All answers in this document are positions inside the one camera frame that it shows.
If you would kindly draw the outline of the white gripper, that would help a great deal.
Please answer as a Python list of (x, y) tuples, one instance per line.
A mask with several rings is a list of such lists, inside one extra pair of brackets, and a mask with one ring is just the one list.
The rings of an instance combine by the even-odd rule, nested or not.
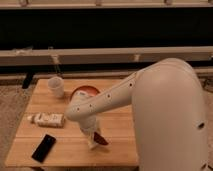
[(94, 141), (93, 133), (96, 132), (101, 135), (101, 128), (99, 121), (95, 116), (90, 116), (79, 121), (80, 130), (86, 134), (87, 144), (90, 149), (94, 149), (97, 143)]

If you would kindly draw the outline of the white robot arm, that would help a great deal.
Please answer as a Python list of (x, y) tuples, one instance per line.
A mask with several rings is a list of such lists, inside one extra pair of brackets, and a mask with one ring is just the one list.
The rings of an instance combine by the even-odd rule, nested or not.
[(71, 102), (65, 115), (132, 107), (140, 171), (208, 171), (206, 108), (193, 68), (176, 58), (139, 70), (95, 97)]

